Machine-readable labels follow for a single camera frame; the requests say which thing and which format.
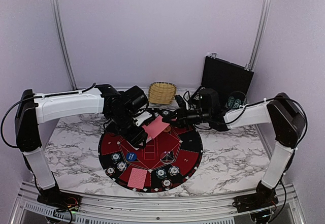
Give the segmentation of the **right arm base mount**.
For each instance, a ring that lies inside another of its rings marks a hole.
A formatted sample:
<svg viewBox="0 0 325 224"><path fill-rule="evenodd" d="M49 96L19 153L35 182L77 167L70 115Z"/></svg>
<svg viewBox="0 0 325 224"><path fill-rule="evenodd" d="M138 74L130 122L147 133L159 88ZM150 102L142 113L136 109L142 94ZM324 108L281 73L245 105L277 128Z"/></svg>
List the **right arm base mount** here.
<svg viewBox="0 0 325 224"><path fill-rule="evenodd" d="M278 203L278 198L274 194L265 199L255 193L235 197L232 206L237 209L238 213L249 211L254 223L268 223L274 214L272 207L276 210Z"/></svg>

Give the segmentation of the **clear round dealer button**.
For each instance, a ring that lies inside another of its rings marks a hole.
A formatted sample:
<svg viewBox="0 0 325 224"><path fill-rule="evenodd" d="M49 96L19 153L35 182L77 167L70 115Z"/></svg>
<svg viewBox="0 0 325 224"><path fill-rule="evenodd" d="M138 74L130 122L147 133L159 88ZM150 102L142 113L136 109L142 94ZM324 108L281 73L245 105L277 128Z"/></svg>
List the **clear round dealer button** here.
<svg viewBox="0 0 325 224"><path fill-rule="evenodd" d="M173 151L164 151L160 154L160 161L163 164L170 164L175 160Z"/></svg>

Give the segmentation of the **dealt red card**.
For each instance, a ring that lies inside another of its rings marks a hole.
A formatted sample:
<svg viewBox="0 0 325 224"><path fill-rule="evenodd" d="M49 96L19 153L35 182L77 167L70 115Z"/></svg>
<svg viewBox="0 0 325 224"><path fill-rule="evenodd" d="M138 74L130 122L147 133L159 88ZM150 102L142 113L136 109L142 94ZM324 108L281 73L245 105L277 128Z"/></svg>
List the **dealt red card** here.
<svg viewBox="0 0 325 224"><path fill-rule="evenodd" d="M154 121L152 121L148 125L143 125L142 128L145 130L145 132L148 134L148 138L151 140L156 138L169 125L169 123L163 122L162 116L158 116Z"/></svg>
<svg viewBox="0 0 325 224"><path fill-rule="evenodd" d="M128 187L143 189L146 181L147 170L133 168L131 170L129 179L128 179Z"/></svg>

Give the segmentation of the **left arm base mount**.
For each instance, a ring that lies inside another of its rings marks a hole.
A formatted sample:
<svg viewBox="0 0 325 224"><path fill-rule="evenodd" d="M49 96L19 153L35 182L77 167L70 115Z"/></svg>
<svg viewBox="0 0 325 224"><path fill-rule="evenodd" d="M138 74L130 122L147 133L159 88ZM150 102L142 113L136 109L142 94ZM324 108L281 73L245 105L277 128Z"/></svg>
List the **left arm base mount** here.
<svg viewBox="0 0 325 224"><path fill-rule="evenodd" d="M64 218L72 222L74 219L73 211L78 211L81 203L81 196L63 192L50 194L49 196L39 194L37 201L54 207L55 212L53 216L58 217L59 214L64 214Z"/></svg>

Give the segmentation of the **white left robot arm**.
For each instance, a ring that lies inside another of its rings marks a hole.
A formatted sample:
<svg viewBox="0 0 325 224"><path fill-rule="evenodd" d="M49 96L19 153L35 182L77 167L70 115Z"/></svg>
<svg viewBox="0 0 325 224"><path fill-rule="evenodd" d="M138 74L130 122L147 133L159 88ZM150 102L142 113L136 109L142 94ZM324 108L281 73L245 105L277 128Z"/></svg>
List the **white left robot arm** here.
<svg viewBox="0 0 325 224"><path fill-rule="evenodd" d="M39 125L63 117L102 114L113 122L114 130L134 148L144 148L148 134L136 123L149 105L138 86L118 92L110 84L93 84L90 88L59 93L24 91L15 117L16 144L36 177L44 197L53 206L64 202L45 158Z"/></svg>

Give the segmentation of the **red black chip stack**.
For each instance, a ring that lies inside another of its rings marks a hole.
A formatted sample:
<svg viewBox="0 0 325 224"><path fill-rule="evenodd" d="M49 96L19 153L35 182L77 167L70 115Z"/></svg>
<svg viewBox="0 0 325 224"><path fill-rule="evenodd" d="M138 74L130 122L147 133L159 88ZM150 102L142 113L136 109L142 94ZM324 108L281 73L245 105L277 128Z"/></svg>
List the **red black chip stack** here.
<svg viewBox="0 0 325 224"><path fill-rule="evenodd" d="M172 187L173 183L170 179L166 178L161 181L161 184L162 184L163 188L170 188L170 187Z"/></svg>
<svg viewBox="0 0 325 224"><path fill-rule="evenodd" d="M106 170L105 170L105 173L106 175L108 176L112 176L115 174L115 168L114 167L108 167Z"/></svg>

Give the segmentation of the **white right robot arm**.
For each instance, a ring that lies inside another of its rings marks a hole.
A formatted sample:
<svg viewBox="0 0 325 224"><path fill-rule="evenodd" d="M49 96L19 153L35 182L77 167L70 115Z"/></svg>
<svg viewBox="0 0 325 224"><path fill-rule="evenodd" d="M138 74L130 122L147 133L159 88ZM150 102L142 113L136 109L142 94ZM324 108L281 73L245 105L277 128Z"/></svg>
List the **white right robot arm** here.
<svg viewBox="0 0 325 224"><path fill-rule="evenodd" d="M303 107L286 93L263 99L253 104L239 105L236 109L221 108L218 94L211 89L200 91L195 108L185 104L185 99L175 97L178 109L164 113L163 121L175 127L207 123L219 132L238 127L268 124L275 134L275 146L270 164L262 177L257 193L252 195L252 204L262 208L271 200L271 192L289 168L297 146L305 137L308 128L307 115Z"/></svg>

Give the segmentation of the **red playing card deck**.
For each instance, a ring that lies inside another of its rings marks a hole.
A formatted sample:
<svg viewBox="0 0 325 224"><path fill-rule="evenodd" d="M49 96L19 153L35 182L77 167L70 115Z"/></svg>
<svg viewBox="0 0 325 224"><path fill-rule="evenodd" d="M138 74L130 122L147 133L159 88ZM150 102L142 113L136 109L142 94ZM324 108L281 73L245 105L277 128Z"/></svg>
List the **red playing card deck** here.
<svg viewBox="0 0 325 224"><path fill-rule="evenodd" d="M134 148L136 150L144 149L151 140L152 140L151 137L142 138L138 142L135 143Z"/></svg>

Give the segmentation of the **blue small blind button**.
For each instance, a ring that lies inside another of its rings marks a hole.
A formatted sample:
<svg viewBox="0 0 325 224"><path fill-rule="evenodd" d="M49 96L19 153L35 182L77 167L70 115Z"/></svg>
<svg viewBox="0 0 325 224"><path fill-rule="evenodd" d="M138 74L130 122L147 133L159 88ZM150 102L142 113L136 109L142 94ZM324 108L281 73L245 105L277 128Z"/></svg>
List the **blue small blind button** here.
<svg viewBox="0 0 325 224"><path fill-rule="evenodd" d="M134 162L137 160L137 154L135 152L128 152L126 154L126 160L128 162Z"/></svg>

